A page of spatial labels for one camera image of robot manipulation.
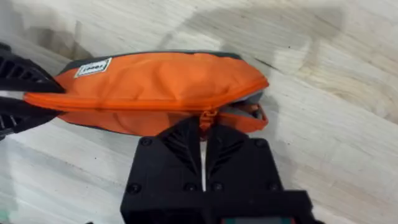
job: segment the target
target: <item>light wood surface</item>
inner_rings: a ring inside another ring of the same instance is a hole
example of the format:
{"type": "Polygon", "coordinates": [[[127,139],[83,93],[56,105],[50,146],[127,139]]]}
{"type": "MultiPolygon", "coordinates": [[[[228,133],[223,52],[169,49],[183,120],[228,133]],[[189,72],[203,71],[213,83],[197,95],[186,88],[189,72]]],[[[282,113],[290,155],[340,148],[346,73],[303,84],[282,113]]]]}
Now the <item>light wood surface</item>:
{"type": "MultiPolygon", "coordinates": [[[[141,50],[243,54],[271,83],[253,136],[284,185],[308,190],[326,223],[398,223],[395,0],[1,0],[0,40],[54,75],[141,50]]],[[[122,223],[137,140],[59,119],[9,136],[0,222],[122,223]]]]}

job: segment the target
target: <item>white label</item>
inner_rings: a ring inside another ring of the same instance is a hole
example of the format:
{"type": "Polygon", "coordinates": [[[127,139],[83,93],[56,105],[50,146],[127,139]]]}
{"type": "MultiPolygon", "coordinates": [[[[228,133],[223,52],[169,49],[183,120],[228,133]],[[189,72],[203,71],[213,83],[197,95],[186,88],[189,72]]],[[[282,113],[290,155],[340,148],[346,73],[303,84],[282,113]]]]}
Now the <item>white label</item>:
{"type": "Polygon", "coordinates": [[[83,77],[86,75],[96,74],[98,72],[105,72],[106,69],[109,67],[112,58],[108,58],[106,60],[102,60],[99,62],[89,63],[87,65],[82,65],[77,71],[75,78],[83,77]]]}

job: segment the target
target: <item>zipper pull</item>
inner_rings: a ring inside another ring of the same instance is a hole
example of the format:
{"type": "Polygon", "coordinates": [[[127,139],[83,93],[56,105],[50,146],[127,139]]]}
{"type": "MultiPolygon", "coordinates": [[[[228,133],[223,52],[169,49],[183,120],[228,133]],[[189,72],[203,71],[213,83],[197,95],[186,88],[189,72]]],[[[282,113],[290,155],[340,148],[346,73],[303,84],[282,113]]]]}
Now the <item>zipper pull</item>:
{"type": "Polygon", "coordinates": [[[218,114],[217,110],[212,110],[212,111],[204,111],[200,115],[199,127],[203,131],[203,133],[206,133],[207,130],[210,128],[210,126],[214,123],[217,114],[218,114]]]}

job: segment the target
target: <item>black mount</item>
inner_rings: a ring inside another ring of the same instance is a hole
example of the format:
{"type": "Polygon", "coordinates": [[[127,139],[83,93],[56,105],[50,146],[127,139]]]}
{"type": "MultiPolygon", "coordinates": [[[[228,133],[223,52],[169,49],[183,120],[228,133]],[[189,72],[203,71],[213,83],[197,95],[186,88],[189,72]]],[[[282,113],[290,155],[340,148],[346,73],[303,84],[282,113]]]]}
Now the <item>black mount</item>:
{"type": "Polygon", "coordinates": [[[245,217],[318,223],[306,191],[283,189],[265,139],[214,125],[208,136],[206,191],[199,143],[198,118],[141,138],[121,205],[127,224],[220,224],[245,217]]]}
{"type": "MultiPolygon", "coordinates": [[[[63,93],[65,90],[40,66],[14,55],[0,43],[0,90],[63,93]]],[[[22,100],[0,96],[0,141],[8,134],[34,128],[60,114],[22,100]]]]}

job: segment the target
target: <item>orange pouch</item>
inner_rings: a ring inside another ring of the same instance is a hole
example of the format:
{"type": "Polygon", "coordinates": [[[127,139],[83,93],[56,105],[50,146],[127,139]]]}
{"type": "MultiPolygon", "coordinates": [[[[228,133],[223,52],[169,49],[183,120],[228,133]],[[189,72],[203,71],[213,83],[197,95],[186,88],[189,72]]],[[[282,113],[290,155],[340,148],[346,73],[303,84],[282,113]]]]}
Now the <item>orange pouch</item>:
{"type": "Polygon", "coordinates": [[[267,79],[223,52],[143,52],[77,60],[55,77],[65,93],[26,93],[60,119],[117,133],[154,136],[190,116],[243,132],[262,129],[258,104],[267,79]]]}

